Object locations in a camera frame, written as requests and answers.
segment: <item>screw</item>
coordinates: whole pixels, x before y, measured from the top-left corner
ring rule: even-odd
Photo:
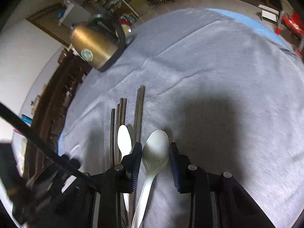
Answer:
[[[223,173],[223,176],[224,176],[225,178],[231,178],[231,177],[232,177],[232,174],[231,174],[229,171],[225,171],[225,172]]]
[[[189,170],[196,170],[197,166],[195,164],[190,164],[190,165],[188,165],[188,169]]]
[[[115,170],[122,170],[124,168],[124,166],[122,164],[118,164],[116,166],[114,166]]]

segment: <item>black kettle handle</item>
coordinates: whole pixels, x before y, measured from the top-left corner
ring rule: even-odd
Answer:
[[[100,72],[106,71],[116,60],[121,56],[121,54],[126,49],[126,35],[121,27],[120,22],[113,17],[111,14],[95,14],[89,18],[87,21],[87,25],[96,25],[97,22],[100,21],[105,28],[108,29],[111,33],[116,36],[116,32],[118,35],[118,49],[112,55],[112,57],[100,68],[98,69]]]

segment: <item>electric kettle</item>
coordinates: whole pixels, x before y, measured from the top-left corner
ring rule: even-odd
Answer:
[[[106,71],[126,48],[120,23],[109,14],[96,14],[72,27],[72,46],[93,68]]]

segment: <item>spoon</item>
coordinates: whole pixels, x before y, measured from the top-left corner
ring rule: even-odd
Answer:
[[[132,152],[130,134],[128,128],[125,125],[121,125],[118,129],[117,144],[121,152],[121,159]],[[125,201],[127,213],[129,213],[129,194],[123,193],[123,199]]]
[[[133,217],[132,228],[139,228],[145,214],[153,179],[165,168],[169,159],[169,140],[162,130],[154,131],[146,141],[142,151],[142,162],[146,169],[146,180],[143,184],[139,201]]]

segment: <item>tiled floor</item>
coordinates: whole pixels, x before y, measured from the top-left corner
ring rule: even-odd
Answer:
[[[251,4],[239,1],[239,0],[175,0],[175,2],[168,2],[164,3],[150,11],[148,11],[146,14],[142,15],[137,22],[133,25],[133,27],[139,26],[143,24],[146,21],[149,21],[153,18],[156,18],[159,15],[166,14],[168,12],[187,8],[187,7],[202,7],[202,8],[219,8],[219,9],[225,9],[230,10],[237,13],[242,13],[244,15],[249,16],[252,19],[255,19],[259,22],[261,22],[264,26],[268,27],[272,31],[276,28],[276,25],[268,22],[268,21],[261,21],[260,19],[260,9],[258,7],[255,7]],[[283,40],[292,47],[291,43],[292,39],[286,38]]]

